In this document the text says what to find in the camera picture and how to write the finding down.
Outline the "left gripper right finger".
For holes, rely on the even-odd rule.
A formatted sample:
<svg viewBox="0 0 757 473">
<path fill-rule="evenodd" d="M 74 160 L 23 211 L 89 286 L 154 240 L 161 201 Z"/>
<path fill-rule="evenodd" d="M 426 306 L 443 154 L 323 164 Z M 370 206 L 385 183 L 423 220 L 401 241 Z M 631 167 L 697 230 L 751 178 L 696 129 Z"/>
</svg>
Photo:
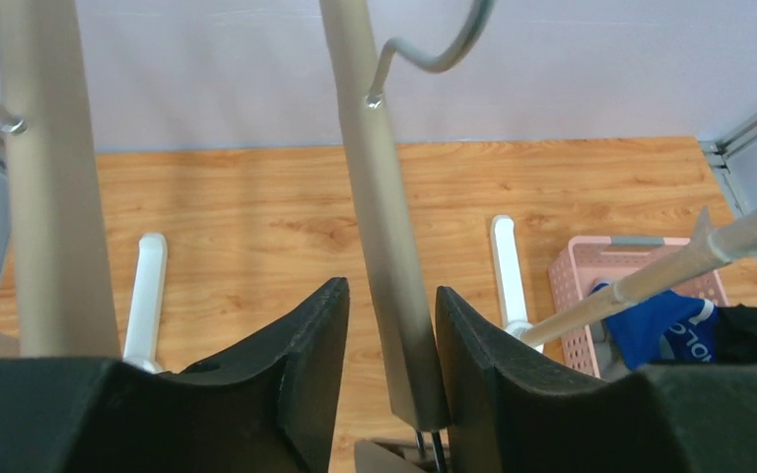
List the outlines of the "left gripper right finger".
<svg viewBox="0 0 757 473">
<path fill-rule="evenodd" d="M 757 472 L 757 366 L 656 365 L 607 382 L 436 292 L 455 472 Z"/>
</svg>

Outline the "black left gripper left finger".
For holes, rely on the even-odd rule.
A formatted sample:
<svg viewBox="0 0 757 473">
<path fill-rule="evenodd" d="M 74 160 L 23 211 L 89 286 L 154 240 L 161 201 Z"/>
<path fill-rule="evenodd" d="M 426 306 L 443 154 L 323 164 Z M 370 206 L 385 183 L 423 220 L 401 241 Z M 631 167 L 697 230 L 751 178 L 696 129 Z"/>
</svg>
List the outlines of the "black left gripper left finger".
<svg viewBox="0 0 757 473">
<path fill-rule="evenodd" d="M 336 277 L 185 370 L 0 359 L 0 472 L 324 472 L 350 308 Z"/>
</svg>

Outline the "blue underwear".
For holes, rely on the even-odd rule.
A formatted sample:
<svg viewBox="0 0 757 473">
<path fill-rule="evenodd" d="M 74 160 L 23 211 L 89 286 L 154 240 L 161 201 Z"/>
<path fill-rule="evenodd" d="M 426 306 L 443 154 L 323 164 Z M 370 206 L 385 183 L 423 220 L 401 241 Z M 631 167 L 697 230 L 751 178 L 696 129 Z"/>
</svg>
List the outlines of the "blue underwear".
<svg viewBox="0 0 757 473">
<path fill-rule="evenodd" d="M 657 363 L 714 363 L 719 309 L 664 291 L 594 324 L 599 340 L 628 370 Z"/>
</svg>

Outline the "beige hanger with black underwear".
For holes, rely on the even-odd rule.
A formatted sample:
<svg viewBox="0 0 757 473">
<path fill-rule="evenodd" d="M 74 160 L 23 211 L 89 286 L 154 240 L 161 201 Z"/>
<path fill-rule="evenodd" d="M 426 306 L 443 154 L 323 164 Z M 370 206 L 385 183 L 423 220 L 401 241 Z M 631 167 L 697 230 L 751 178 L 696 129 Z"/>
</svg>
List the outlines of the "beige hanger with black underwear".
<svg viewBox="0 0 757 473">
<path fill-rule="evenodd" d="M 384 454 L 416 471 L 449 470 L 441 439 L 450 424 L 447 395 L 384 84 L 396 56 L 434 74 L 454 67 L 484 32 L 493 7 L 473 2 L 447 48 L 430 54 L 402 37 L 377 48 L 364 1 L 320 4 L 390 408 L 415 433 L 413 444 L 360 442 L 356 459 L 365 468 L 377 467 Z"/>
</svg>

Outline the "beige hanger with blue underwear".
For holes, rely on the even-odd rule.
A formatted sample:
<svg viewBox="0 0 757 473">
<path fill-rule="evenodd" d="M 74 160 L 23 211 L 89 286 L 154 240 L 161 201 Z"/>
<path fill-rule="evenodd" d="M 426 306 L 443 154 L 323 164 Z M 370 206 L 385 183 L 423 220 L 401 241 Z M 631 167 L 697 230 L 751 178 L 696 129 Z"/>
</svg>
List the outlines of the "beige hanger with blue underwear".
<svg viewBox="0 0 757 473">
<path fill-rule="evenodd" d="M 0 1 L 21 353 L 120 354 L 76 5 Z"/>
</svg>

